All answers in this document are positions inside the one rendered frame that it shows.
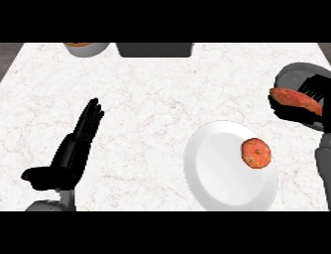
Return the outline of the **dark grey box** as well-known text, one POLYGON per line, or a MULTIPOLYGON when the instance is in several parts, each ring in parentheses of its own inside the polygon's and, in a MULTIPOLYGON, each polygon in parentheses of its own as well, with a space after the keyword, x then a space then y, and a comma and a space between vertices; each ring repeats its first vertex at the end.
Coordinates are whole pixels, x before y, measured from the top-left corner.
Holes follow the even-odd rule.
POLYGON ((125 58, 188 58, 193 43, 117 43, 125 58))

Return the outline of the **round orange vegetable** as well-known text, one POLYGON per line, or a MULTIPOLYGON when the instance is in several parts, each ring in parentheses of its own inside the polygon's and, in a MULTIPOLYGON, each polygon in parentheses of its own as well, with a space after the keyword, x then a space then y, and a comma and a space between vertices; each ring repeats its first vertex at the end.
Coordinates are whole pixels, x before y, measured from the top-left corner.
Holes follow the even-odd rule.
POLYGON ((259 138, 243 142, 243 160, 253 169, 265 168, 271 163, 271 149, 259 138))

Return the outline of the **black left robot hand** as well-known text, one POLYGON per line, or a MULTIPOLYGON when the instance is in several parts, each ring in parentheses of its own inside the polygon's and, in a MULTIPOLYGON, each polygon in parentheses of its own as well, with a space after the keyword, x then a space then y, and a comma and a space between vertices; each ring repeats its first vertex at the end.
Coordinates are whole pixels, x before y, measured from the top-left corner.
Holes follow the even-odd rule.
POLYGON ((21 179, 36 191, 72 191, 83 177, 89 149, 104 116, 98 99, 92 99, 83 110, 76 130, 70 133, 58 148, 52 164, 30 168, 21 179))

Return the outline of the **white plate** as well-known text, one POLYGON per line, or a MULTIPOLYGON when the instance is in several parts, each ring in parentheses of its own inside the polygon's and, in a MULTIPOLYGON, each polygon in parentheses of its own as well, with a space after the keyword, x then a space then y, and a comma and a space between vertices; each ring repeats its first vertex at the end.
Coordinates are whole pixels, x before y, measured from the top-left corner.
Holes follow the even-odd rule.
POLYGON ((255 132, 237 122, 215 121, 193 134, 184 157, 191 192, 206 210, 269 210, 277 196, 277 169, 253 169, 243 142, 255 132))

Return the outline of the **grey pan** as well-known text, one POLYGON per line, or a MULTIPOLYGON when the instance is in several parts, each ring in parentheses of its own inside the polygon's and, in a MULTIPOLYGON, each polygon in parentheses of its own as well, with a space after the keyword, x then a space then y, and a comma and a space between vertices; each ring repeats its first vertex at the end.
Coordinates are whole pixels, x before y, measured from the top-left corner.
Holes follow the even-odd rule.
POLYGON ((331 78, 331 70, 314 63, 292 63, 280 71, 274 86, 299 89, 308 77, 323 75, 331 78))

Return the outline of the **orange sweet potato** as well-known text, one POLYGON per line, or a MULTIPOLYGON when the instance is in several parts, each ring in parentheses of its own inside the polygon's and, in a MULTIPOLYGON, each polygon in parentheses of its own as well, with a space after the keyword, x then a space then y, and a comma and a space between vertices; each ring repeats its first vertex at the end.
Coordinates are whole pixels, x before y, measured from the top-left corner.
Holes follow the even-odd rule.
POLYGON ((323 115, 321 103, 303 92, 286 87, 277 87, 269 90, 269 95, 281 105, 302 107, 317 115, 323 115))

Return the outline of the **grey cup with orange content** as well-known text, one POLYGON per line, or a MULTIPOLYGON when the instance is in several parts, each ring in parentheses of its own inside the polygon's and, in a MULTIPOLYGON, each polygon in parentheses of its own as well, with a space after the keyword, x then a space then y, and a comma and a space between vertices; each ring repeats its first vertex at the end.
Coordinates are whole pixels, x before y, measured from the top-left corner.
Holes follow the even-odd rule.
POLYGON ((108 43, 66 43, 70 53, 79 58, 91 58, 103 53, 108 43))

